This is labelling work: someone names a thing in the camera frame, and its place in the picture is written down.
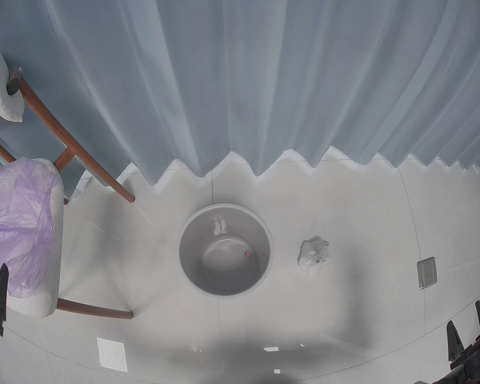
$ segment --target wooden chair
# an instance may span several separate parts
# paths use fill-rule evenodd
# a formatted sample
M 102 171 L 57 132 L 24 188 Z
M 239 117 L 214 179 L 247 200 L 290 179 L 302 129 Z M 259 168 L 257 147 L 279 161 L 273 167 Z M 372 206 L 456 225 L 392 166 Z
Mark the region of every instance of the wooden chair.
M 9 95 L 15 94 L 18 89 L 20 89 L 22 92 L 27 105 L 66 146 L 65 150 L 54 161 L 54 163 L 51 163 L 49 160 L 45 159 L 36 159 L 37 161 L 44 163 L 50 171 L 59 176 L 61 181 L 60 171 L 74 156 L 77 156 L 98 177 L 102 178 L 128 202 L 132 203 L 135 200 L 135 198 L 107 171 L 105 171 L 103 167 L 98 164 L 73 138 L 73 136 L 67 132 L 67 130 L 59 123 L 59 121 L 38 98 L 27 82 L 20 77 L 19 70 L 11 72 L 9 83 L 7 84 Z M 3 157 L 8 163 L 15 161 L 15 158 L 1 145 L 0 156 Z M 55 311 L 55 309 L 59 309 L 62 311 L 82 313 L 93 316 L 111 317 L 116 319 L 131 319 L 133 317 L 133 313 L 131 311 L 117 311 L 108 308 L 100 308 L 61 299 L 58 297 L 60 286 L 61 244 L 63 234 L 63 205 L 66 203 L 67 199 L 63 197 L 63 183 L 60 183 L 59 185 L 53 187 L 50 198 L 52 222 L 55 230 L 55 244 L 53 247 L 54 254 L 51 258 L 51 266 L 34 295 L 26 299 L 19 299 L 9 296 L 7 299 L 7 306 L 19 313 L 38 317 L 49 316 Z

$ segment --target crumpled plastic bag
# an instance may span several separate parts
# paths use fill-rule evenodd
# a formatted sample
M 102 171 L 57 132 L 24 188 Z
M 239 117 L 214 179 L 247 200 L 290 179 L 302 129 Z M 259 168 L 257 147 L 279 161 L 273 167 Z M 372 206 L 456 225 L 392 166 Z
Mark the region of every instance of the crumpled plastic bag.
M 299 267 L 310 275 L 315 274 L 321 264 L 328 258 L 328 242 L 326 240 L 305 240 L 300 248 Z
M 0 168 L 0 264 L 9 270 L 8 293 L 27 298 L 40 286 L 55 233 L 50 196 L 59 177 L 24 157 Z

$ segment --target tiled floor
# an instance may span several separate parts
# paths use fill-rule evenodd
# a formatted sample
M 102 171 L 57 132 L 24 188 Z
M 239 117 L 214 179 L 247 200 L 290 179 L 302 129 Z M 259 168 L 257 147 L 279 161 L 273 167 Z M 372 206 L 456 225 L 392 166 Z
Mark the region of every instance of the tiled floor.
M 464 345 L 480 334 L 478 171 L 413 157 L 399 169 L 381 156 L 358 166 L 335 153 L 311 169 L 292 157 L 260 178 L 235 156 L 202 179 L 172 164 L 156 188 L 132 170 L 123 184 L 133 204 L 90 179 L 65 207 L 60 296 L 135 317 L 9 311 L 0 384 L 430 383 L 446 374 L 446 322 Z M 270 275 L 240 299 L 198 293 L 176 257 L 181 226 L 212 203 L 253 210 L 274 238 Z M 297 257 L 315 236 L 330 242 L 330 258 L 310 276 Z M 439 280 L 420 291 L 416 264 L 431 256 Z M 100 366 L 97 337 L 124 344 L 128 372 Z

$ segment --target white seat cushion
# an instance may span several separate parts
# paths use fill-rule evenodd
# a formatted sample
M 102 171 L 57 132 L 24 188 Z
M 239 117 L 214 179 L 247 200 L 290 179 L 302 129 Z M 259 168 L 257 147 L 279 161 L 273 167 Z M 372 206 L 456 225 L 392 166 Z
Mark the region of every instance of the white seat cushion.
M 7 297 L 7 307 L 28 316 L 47 317 L 57 308 L 60 285 L 61 241 L 63 236 L 63 183 L 55 166 L 45 159 L 34 159 L 44 163 L 48 169 L 55 172 L 60 178 L 60 183 L 52 188 L 50 209 L 52 213 L 55 244 L 51 264 L 35 294 L 26 298 Z

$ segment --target curtain fold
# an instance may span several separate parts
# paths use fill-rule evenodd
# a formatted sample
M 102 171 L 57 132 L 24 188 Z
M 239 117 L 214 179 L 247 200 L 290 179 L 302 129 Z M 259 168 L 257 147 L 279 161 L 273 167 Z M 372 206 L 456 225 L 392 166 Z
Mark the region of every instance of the curtain fold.
M 17 0 L 0 52 L 114 177 L 133 162 L 154 184 L 176 157 L 203 176 L 230 151 L 256 175 L 330 145 L 478 164 L 479 29 L 475 0 Z M 25 111 L 1 139 L 53 160 L 62 144 Z

